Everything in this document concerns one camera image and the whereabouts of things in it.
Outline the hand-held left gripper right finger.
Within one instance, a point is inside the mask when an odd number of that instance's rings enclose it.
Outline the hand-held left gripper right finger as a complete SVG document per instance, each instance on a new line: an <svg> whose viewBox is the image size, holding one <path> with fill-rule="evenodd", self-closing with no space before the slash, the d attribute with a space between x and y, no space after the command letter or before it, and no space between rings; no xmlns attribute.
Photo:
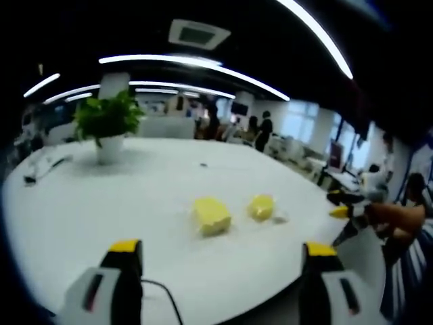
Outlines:
<svg viewBox="0 0 433 325"><path fill-rule="evenodd" d="M300 324L387 324L380 297L329 245L305 242L298 296Z"/></svg>

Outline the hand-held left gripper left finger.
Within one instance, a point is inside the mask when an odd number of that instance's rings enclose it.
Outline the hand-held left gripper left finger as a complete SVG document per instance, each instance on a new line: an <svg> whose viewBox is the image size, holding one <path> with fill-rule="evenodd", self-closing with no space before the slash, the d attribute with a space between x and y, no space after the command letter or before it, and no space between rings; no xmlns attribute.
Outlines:
<svg viewBox="0 0 433 325"><path fill-rule="evenodd" d="M114 243L96 267L66 291L60 324L140 324L143 249L139 239Z"/></svg>

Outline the person's right hand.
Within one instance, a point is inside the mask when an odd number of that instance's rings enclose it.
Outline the person's right hand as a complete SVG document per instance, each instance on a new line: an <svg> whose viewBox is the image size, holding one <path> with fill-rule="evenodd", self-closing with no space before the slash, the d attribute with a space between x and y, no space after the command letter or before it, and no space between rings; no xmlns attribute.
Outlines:
<svg viewBox="0 0 433 325"><path fill-rule="evenodd" d="M404 207L397 204L371 203L366 207L365 214L371 224L388 223L412 236L420 231L426 220L426 208L423 205Z"/></svg>

